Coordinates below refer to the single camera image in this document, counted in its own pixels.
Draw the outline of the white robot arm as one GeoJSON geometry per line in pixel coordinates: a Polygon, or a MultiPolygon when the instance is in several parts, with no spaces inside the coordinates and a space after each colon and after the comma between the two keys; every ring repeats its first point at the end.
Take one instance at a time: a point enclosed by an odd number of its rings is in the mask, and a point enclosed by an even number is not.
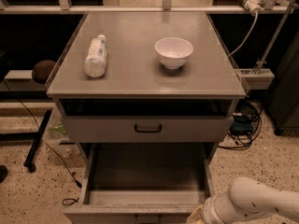
{"type": "Polygon", "coordinates": [[[238,177],[223,194],[209,197],[186,220],[187,224],[234,224],[276,214],[299,222],[299,193],[274,189],[260,181],[238,177]]]}

